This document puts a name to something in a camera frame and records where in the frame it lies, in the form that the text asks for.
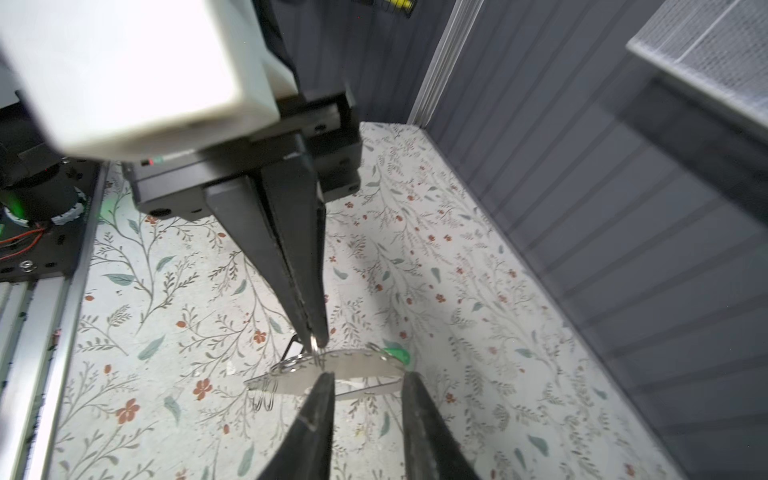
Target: floral pattern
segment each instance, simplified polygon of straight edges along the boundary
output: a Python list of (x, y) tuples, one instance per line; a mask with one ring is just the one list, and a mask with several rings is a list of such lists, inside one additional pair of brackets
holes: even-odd
[[(361, 132), (362, 188), (327, 206), (329, 347), (407, 350), (482, 478), (680, 478), (429, 139)], [(116, 167), (100, 223), (50, 476), (256, 478), (302, 401), (243, 387), (290, 341), (279, 303), (215, 219), (140, 214)], [(404, 477), (400, 409), (337, 403), (332, 478)]]

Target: silver metal plate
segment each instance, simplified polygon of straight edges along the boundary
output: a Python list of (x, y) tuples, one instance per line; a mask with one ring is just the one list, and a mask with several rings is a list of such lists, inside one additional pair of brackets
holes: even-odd
[(69, 280), (38, 280), (27, 309), (13, 364), (0, 397), (0, 478), (17, 478), (26, 465), (25, 439), (37, 414), (37, 396), (48, 373), (51, 334), (61, 313)]
[[(320, 357), (319, 366), (311, 354), (285, 359), (264, 375), (247, 380), (245, 385), (248, 389), (272, 394), (304, 395), (323, 372), (334, 372), (337, 381), (364, 379), (361, 388), (353, 387), (336, 396), (337, 400), (343, 400), (396, 392), (406, 373), (406, 366), (399, 359), (373, 344), (369, 344), (368, 349), (333, 350)], [(257, 405), (260, 407), (262, 402), (263, 397)]]

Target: red wire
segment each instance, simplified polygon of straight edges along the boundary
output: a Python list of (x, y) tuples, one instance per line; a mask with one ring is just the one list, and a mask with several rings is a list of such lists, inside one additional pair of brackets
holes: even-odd
[(42, 232), (44, 230), (45, 230), (45, 228), (36, 228), (34, 230), (30, 230), (28, 232), (24, 232), (21, 235), (16, 235), (15, 237), (6, 238), (5, 240), (0, 240), (0, 245), (2, 245), (3, 243), (12, 242), (13, 240), (18, 240), (19, 238), (24, 238), (24, 237), (26, 237), (28, 235), (32, 235), (33, 233)]
[(11, 253), (10, 255), (6, 255), (5, 257), (0, 257), (0, 262), (2, 262), (3, 260), (7, 260), (7, 259), (9, 259), (9, 258), (11, 258), (11, 257), (16, 257), (17, 255), (21, 255), (21, 254), (22, 254), (22, 253), (24, 253), (24, 252), (28, 252), (29, 250), (31, 250), (31, 249), (32, 249), (32, 247), (34, 247), (35, 245), (37, 245), (37, 243), (40, 241), (40, 239), (41, 239), (42, 237), (43, 237), (43, 232), (41, 231), (40, 233), (38, 233), (38, 235), (35, 237), (35, 239), (32, 241), (32, 243), (30, 243), (29, 245), (27, 245), (26, 247), (22, 248), (21, 250), (19, 250), (19, 251), (18, 251), (18, 252), (16, 252), (16, 253)]

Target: red flower print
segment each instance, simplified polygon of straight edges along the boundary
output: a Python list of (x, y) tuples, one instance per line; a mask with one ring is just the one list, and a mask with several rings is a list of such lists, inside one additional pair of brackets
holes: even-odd
[(205, 392), (210, 392), (214, 389), (214, 386), (210, 384), (210, 379), (200, 380), (197, 382), (197, 388), (192, 391), (192, 395), (197, 395), (198, 400), (205, 398)]
[(253, 341), (255, 341), (256, 343), (266, 342), (266, 332), (257, 330), (256, 333), (253, 334)]
[(130, 422), (136, 416), (136, 412), (139, 411), (139, 406), (136, 405), (136, 399), (130, 399), (125, 403), (124, 409), (117, 410), (114, 414), (118, 418), (118, 423), (123, 425), (125, 422)]

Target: green object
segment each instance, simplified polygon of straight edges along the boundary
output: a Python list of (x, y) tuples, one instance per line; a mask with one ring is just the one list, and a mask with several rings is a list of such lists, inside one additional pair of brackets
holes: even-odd
[(16, 197), (13, 193), (8, 192), (6, 194), (5, 198), (5, 206), (8, 207), (8, 210), (16, 216), (19, 220), (26, 220), (26, 213), (24, 212), (24, 207), (22, 206), (22, 202)]
[(389, 355), (400, 360), (403, 365), (407, 366), (411, 362), (411, 354), (405, 349), (384, 349)]

